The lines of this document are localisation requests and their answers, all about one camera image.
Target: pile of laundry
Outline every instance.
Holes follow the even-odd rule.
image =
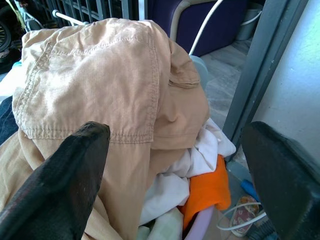
[[[0,129],[0,211],[88,121],[111,135],[83,240],[182,239],[199,211],[229,206],[223,157],[235,146],[209,118],[188,54],[158,25],[112,18],[22,42],[21,64],[0,82],[10,97],[0,117],[16,125]]]

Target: bicycle wheel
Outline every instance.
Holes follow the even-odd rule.
[[[11,33],[8,27],[0,21],[0,52],[4,51],[11,43]]]

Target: white wall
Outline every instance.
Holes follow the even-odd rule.
[[[320,0],[309,0],[254,116],[320,163]]]

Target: orange towel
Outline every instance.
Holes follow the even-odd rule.
[[[230,204],[231,196],[225,160],[218,155],[214,172],[190,178],[190,196],[185,205],[180,208],[184,214],[183,230],[196,213],[213,205],[218,210],[225,210]]]

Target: tan shirt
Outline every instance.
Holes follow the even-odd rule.
[[[106,19],[23,36],[18,132],[0,146],[0,210],[63,139],[110,126],[103,179],[82,239],[136,238],[154,176],[180,159],[208,118],[188,54],[152,21]]]

